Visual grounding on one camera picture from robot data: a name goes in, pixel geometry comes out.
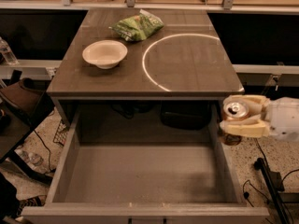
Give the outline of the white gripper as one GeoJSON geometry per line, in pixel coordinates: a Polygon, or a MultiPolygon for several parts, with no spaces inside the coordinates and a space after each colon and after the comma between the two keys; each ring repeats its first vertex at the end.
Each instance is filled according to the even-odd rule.
{"type": "Polygon", "coordinates": [[[274,137],[281,141],[299,141],[299,99],[282,97],[271,101],[263,95],[230,95],[223,104],[240,100],[249,107],[247,119],[226,119],[220,123],[221,129],[228,134],[242,137],[274,137]],[[266,119],[260,115],[267,108],[266,119]]]}

